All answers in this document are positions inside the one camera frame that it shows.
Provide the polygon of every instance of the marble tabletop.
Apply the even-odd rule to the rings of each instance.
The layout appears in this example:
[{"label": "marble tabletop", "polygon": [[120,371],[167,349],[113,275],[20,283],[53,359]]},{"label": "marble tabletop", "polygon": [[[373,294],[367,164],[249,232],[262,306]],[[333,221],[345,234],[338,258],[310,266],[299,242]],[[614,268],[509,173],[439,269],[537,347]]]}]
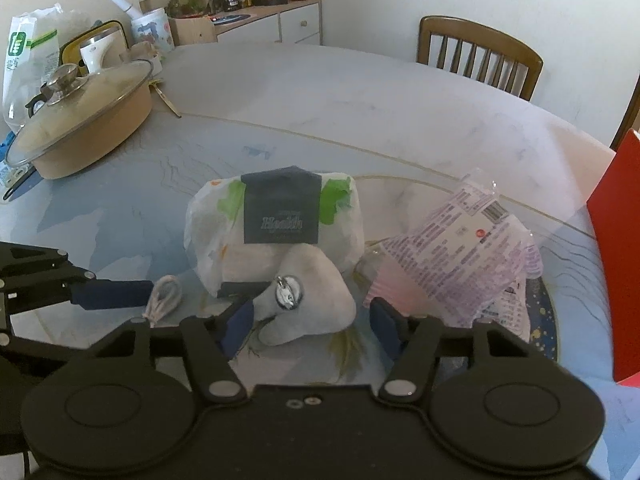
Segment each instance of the marble tabletop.
[{"label": "marble tabletop", "polygon": [[[287,67],[307,72],[294,76]],[[498,181],[504,206],[540,245],[559,363],[606,406],[607,426],[590,465],[603,478],[636,480],[629,475],[640,466],[634,466],[640,390],[611,379],[606,284],[584,207],[612,157],[607,148],[495,89],[340,49],[198,45],[177,49],[162,76],[183,118],[157,102],[135,134],[87,170],[31,180],[0,203],[2,240],[63,248],[99,278],[177,275],[184,302],[164,320],[175,324],[227,305],[206,293],[182,246],[187,203],[207,181],[292,164],[352,174],[366,239],[377,240],[416,225],[454,189],[457,177],[479,166]],[[85,347],[140,312],[85,312],[67,303],[13,316],[12,322],[18,335]],[[356,320],[358,351],[345,373],[337,372],[344,342],[331,336],[245,347],[232,365],[248,387],[350,382],[375,388],[386,368],[365,318],[361,312]],[[175,360],[160,367],[184,373]],[[12,468],[15,462],[0,461],[0,478]]]}]

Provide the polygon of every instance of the glass lid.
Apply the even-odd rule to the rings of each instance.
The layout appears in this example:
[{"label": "glass lid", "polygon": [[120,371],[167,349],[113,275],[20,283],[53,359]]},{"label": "glass lid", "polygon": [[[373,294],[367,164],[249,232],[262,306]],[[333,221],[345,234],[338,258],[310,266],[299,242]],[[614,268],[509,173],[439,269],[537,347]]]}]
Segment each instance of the glass lid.
[{"label": "glass lid", "polygon": [[72,63],[58,67],[43,86],[42,94],[31,101],[46,104],[18,131],[6,154],[6,163],[17,167],[43,155],[127,98],[152,70],[147,60],[106,68],[87,77],[78,77],[78,67]]}]

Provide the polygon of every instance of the green leaf print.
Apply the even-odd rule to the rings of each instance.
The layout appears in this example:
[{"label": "green leaf print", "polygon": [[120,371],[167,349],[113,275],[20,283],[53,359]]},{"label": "green leaf print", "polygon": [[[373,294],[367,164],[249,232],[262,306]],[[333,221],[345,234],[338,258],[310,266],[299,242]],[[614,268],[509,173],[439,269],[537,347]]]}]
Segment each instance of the green leaf print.
[{"label": "green leaf print", "polygon": [[351,179],[330,178],[320,192],[320,223],[333,225],[338,209],[351,207]]},{"label": "green leaf print", "polygon": [[242,180],[234,180],[229,183],[226,198],[218,200],[217,209],[219,213],[226,215],[230,221],[235,222],[238,212],[244,203],[244,188],[246,185]]}]

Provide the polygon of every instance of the wooden door frame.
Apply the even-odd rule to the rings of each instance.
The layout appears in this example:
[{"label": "wooden door frame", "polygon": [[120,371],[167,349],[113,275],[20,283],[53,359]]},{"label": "wooden door frame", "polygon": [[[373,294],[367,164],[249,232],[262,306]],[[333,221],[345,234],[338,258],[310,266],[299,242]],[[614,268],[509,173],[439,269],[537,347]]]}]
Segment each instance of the wooden door frame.
[{"label": "wooden door frame", "polygon": [[636,88],[634,89],[634,93],[631,96],[631,101],[629,101],[629,106],[626,109],[625,116],[622,119],[622,123],[620,123],[620,127],[616,136],[613,137],[613,142],[611,143],[611,149],[617,150],[620,142],[622,142],[623,137],[628,132],[629,128],[633,126],[636,121],[636,117],[638,116],[638,112],[640,111],[640,76],[638,76],[638,82],[636,82]]}]

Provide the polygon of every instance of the green stripe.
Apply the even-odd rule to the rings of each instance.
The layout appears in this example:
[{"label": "green stripe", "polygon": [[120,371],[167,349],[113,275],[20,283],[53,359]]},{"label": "green stripe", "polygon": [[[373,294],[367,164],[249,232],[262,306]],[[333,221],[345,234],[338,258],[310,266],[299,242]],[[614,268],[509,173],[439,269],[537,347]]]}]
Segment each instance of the green stripe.
[{"label": "green stripe", "polygon": [[55,38],[58,35],[58,30],[52,30],[49,34],[45,34],[44,36],[40,36],[37,40],[29,40],[27,41],[28,48],[36,48],[38,45],[46,43],[51,38]]}]

